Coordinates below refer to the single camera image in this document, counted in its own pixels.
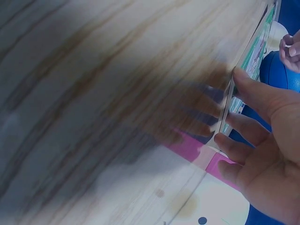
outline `wooden table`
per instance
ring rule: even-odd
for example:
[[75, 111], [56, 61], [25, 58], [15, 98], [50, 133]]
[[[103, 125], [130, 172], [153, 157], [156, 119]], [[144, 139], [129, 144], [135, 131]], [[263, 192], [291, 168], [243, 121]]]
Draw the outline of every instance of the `wooden table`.
[[[199, 82], [207, 67], [205, 83], [212, 65], [230, 71], [264, 9], [259, 0], [1, 1], [0, 224], [244, 223], [249, 203], [199, 167], [199, 152], [189, 161], [104, 109], [132, 74], [166, 76], [158, 95], [133, 101], [147, 104], [174, 78]], [[211, 136], [195, 143], [195, 153], [214, 146]]]

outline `fingernail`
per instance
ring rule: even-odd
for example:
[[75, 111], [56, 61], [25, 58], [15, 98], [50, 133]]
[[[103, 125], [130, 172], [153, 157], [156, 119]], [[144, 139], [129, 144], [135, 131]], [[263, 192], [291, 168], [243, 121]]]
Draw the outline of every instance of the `fingernail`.
[[290, 52], [290, 56], [295, 56], [297, 53], [296, 49], [294, 49], [294, 48], [290, 48], [289, 52]]

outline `blue cloth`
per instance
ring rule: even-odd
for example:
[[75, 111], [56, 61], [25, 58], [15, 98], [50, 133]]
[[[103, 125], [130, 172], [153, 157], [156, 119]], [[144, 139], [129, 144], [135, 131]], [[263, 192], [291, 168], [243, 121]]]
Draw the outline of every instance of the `blue cloth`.
[[282, 0], [278, 22], [290, 35], [300, 30], [300, 0]]

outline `hand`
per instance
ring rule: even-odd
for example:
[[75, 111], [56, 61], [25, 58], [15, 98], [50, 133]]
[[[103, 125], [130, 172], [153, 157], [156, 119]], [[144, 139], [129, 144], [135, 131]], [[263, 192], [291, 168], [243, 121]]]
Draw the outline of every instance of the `hand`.
[[220, 161], [220, 172], [261, 212], [300, 225], [300, 94], [256, 82], [241, 69], [233, 77], [238, 97], [271, 124], [272, 133], [254, 119], [229, 114], [227, 123], [253, 147], [217, 134], [215, 142], [236, 163]]
[[279, 45], [279, 56], [286, 67], [300, 73], [300, 30], [293, 37], [289, 34], [283, 37]]
[[159, 73], [136, 73], [135, 77], [127, 80], [128, 83], [118, 88], [119, 92], [106, 108], [106, 114], [127, 125], [141, 128], [163, 143], [180, 143], [182, 137], [176, 130], [211, 136], [214, 130], [206, 124], [207, 121], [199, 121], [188, 110], [219, 118], [222, 112], [220, 102], [207, 96], [205, 89], [213, 87], [224, 93], [231, 73], [227, 72], [224, 63], [201, 63], [209, 67], [202, 66], [200, 73], [194, 69], [188, 74], [167, 77], [166, 68], [163, 68], [166, 71]]

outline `child's hand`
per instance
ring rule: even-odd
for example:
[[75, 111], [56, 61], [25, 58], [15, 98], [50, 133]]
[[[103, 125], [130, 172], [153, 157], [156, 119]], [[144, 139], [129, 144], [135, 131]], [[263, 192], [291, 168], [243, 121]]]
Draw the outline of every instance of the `child's hand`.
[[300, 73], [300, 30], [293, 37], [289, 34], [283, 37], [280, 41], [279, 56], [286, 67]]

